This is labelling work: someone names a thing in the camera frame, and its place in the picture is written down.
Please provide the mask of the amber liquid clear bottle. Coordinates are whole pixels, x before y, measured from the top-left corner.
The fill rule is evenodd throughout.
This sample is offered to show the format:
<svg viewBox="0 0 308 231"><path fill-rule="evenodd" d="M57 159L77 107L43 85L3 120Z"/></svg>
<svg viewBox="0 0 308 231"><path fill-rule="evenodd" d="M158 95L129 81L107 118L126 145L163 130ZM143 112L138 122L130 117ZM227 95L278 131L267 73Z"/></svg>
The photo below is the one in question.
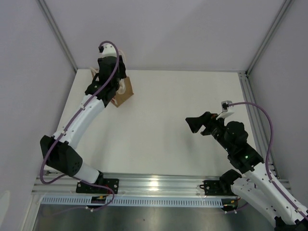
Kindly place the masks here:
<svg viewBox="0 0 308 231"><path fill-rule="evenodd" d="M120 79L119 80L119 88L117 90L118 94L124 94L126 91L126 84L125 84L125 79Z"/></svg>

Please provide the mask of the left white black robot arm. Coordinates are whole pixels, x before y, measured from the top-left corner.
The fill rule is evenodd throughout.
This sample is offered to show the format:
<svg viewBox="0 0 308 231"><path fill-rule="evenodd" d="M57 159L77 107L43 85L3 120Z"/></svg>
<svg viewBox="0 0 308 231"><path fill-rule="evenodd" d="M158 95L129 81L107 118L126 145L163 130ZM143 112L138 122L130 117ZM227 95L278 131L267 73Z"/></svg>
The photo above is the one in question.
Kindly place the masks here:
<svg viewBox="0 0 308 231"><path fill-rule="evenodd" d="M39 176L43 184L47 184L43 170L49 166L63 176L87 182L87 188L93 193L99 193L104 187L104 181L99 178L101 172L86 164L76 149L84 132L115 97L120 80L127 75L121 55L99 58L98 64L99 72L85 90L75 114L52 136L45 135L40 140L43 163Z"/></svg>

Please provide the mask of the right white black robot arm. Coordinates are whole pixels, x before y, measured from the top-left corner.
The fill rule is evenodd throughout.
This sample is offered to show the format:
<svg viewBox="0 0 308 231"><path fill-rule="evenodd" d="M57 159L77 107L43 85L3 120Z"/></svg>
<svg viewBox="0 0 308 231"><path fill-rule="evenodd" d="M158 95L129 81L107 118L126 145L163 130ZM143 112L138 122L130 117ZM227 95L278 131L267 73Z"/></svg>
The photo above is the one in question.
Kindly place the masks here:
<svg viewBox="0 0 308 231"><path fill-rule="evenodd" d="M308 209L296 200L277 180L262 156L247 143L244 124L224 123L220 115L205 112L199 117L187 117L192 133L205 129L227 152L233 169L219 178L219 189L224 195L234 194L261 213L276 231L306 231Z"/></svg>

